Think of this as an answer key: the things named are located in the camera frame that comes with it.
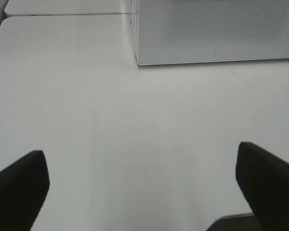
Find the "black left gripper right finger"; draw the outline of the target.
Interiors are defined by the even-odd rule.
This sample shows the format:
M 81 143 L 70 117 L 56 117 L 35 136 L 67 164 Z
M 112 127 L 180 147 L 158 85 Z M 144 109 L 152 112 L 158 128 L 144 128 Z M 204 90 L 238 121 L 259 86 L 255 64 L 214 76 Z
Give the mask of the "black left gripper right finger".
M 264 231 L 289 231 L 289 163 L 252 142 L 241 142 L 236 181 Z

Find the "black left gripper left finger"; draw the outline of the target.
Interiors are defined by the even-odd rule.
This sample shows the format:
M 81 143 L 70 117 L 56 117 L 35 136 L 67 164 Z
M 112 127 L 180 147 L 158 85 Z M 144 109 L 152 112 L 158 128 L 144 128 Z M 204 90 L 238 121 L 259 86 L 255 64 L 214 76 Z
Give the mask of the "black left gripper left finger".
M 49 187 L 42 150 L 29 152 L 0 171 L 0 231 L 31 230 Z

